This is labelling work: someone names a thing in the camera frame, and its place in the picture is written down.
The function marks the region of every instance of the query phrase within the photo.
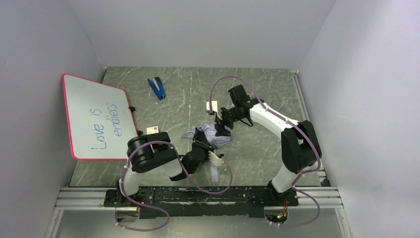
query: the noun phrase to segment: white wall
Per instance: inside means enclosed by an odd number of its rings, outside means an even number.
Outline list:
[[[70,0],[104,65],[298,69],[335,0]]]
[[[0,237],[44,237],[75,166],[61,74],[101,71],[66,1],[0,3]]]
[[[355,238],[420,237],[419,9],[337,0],[300,68]]]

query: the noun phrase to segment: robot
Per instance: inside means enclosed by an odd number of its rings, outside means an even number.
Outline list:
[[[209,102],[207,102],[207,110],[211,115],[215,115],[215,135],[230,136],[230,131],[227,128],[232,130],[234,123],[240,121],[248,126],[253,126],[254,122],[259,123],[281,138],[283,166],[277,175],[264,187],[264,192],[267,193],[266,200],[269,200],[272,204],[283,204],[286,201],[285,198],[291,198],[296,195],[291,188],[298,174],[316,162],[314,151],[293,126],[268,112],[268,109],[271,111],[275,110],[270,108],[267,103],[262,101],[264,108],[257,98],[251,99],[242,85],[229,89],[228,93],[233,103],[232,108],[220,108],[220,110],[216,109],[211,113],[212,110],[210,110]],[[216,101],[213,101],[212,104],[217,107]],[[311,122],[307,120],[299,122],[279,112],[276,113],[296,124],[311,140],[321,157],[321,149]],[[138,147],[152,141],[170,142],[170,138],[166,132],[134,137],[128,142],[127,155],[131,155]],[[205,134],[196,129],[192,149],[185,155],[181,155],[181,163],[189,174],[194,174],[201,163],[220,157],[214,153],[214,149],[208,143]],[[126,195],[136,197],[139,193],[140,181],[145,173],[160,166],[164,167],[171,181],[178,181],[187,177],[174,149],[166,144],[146,146],[133,155],[130,166],[125,173],[124,183],[121,182],[121,179],[119,180],[116,185],[117,190],[115,191],[114,189],[112,194],[107,195],[104,205],[114,207],[130,206],[131,202],[125,200],[124,195],[121,193],[121,188],[124,188]]]

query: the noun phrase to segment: marble tabletop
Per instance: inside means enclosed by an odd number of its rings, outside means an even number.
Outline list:
[[[289,70],[255,68],[204,68],[204,67],[108,67],[103,83],[127,91],[130,104],[136,107],[133,113],[137,128],[146,132],[146,127],[158,126],[166,131],[179,154],[191,149],[190,139],[181,139],[181,134],[214,123],[214,116],[206,113],[206,101],[214,82],[221,76],[236,75],[247,79],[258,95],[278,112],[303,120],[296,83]],[[147,79],[160,77],[166,92],[162,101],[152,92]],[[241,82],[225,79],[217,84],[213,100],[219,107],[232,107],[228,89]],[[244,85],[248,94],[252,91]],[[255,124],[248,127],[235,123],[231,141],[218,150],[224,153],[233,170],[233,185],[267,185],[282,166],[280,139],[265,127]],[[78,161],[70,186],[115,186],[121,177],[124,161]],[[203,186],[228,185],[230,175],[226,165],[218,168],[219,182],[211,182],[210,163],[203,163],[192,175]],[[145,174],[143,186],[193,186],[188,180],[172,182],[163,168]],[[298,186],[320,186],[316,173],[302,177]]]

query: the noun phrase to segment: whiteboard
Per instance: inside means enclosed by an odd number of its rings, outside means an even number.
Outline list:
[[[124,90],[62,76],[71,154],[76,160],[126,160],[137,136]]]

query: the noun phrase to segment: blue stapler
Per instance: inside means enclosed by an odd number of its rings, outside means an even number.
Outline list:
[[[149,85],[152,88],[152,90],[155,92],[157,98],[159,98],[159,100],[164,99],[165,98],[165,90],[163,89],[163,85],[162,85],[162,82],[161,82],[160,78],[155,77],[152,80],[147,79],[147,81],[149,82]]]

